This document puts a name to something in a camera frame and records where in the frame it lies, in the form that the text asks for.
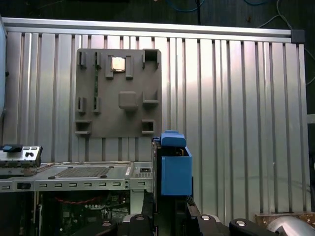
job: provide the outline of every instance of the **dark background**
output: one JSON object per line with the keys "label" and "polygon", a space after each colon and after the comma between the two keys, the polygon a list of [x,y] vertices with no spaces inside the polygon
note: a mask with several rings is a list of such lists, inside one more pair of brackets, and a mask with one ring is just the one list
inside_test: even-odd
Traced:
{"label": "dark background", "polygon": [[[196,7],[195,0],[169,0],[180,9]],[[248,0],[259,3],[265,0]],[[282,14],[294,29],[306,33],[306,48],[315,55],[315,0],[282,0]],[[200,8],[201,24],[206,26],[260,26],[277,14],[276,0],[252,6],[244,0],[205,0]],[[182,13],[171,8],[166,0],[0,0],[3,17],[167,23],[197,25],[197,11]],[[276,18],[267,28],[287,29]],[[315,61],[306,54],[306,81],[315,76]],[[307,86],[308,114],[315,114],[315,81]],[[315,126],[309,125],[310,153],[315,153]]]}

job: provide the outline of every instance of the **gray machine part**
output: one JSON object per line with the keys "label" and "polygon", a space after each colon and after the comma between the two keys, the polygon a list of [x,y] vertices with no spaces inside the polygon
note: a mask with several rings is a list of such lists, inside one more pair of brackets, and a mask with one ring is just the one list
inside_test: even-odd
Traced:
{"label": "gray machine part", "polygon": [[160,135],[161,52],[79,49],[77,135],[94,138]]}
{"label": "gray machine part", "polygon": [[152,192],[150,162],[88,162],[42,164],[31,177],[0,179],[0,193],[84,190],[135,190]]}
{"label": "gray machine part", "polygon": [[287,236],[314,236],[315,230],[304,221],[292,216],[283,216],[275,219],[268,225],[272,232]]}
{"label": "gray machine part", "polygon": [[0,117],[4,109],[6,31],[0,15]]}

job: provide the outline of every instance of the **blue plastic part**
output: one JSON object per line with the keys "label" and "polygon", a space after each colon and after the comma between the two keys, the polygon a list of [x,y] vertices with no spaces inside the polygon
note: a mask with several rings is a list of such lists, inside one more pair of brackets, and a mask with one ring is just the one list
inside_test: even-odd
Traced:
{"label": "blue plastic part", "polygon": [[192,157],[162,157],[162,195],[189,196],[192,192]]}
{"label": "blue plastic part", "polygon": [[186,147],[186,139],[183,134],[180,134],[175,130],[166,130],[165,133],[161,134],[161,146],[167,147],[177,147],[184,148]]}

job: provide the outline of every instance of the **aluminum frame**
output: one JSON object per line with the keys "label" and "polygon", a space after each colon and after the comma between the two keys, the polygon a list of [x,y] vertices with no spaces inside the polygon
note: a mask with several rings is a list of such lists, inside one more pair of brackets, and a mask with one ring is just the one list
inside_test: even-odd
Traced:
{"label": "aluminum frame", "polygon": [[44,161],[150,161],[146,138],[73,134],[79,48],[162,52],[163,130],[184,133],[194,199],[223,223],[311,210],[304,46],[289,30],[4,18],[3,142]]}

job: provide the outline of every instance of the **green circuit strip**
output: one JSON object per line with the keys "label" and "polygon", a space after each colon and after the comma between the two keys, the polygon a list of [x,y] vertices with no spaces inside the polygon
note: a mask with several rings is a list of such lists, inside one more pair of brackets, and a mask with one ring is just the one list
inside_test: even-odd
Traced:
{"label": "green circuit strip", "polygon": [[97,66],[97,53],[95,53],[95,77],[94,77],[94,109],[96,109],[97,96],[98,96],[98,66]]}

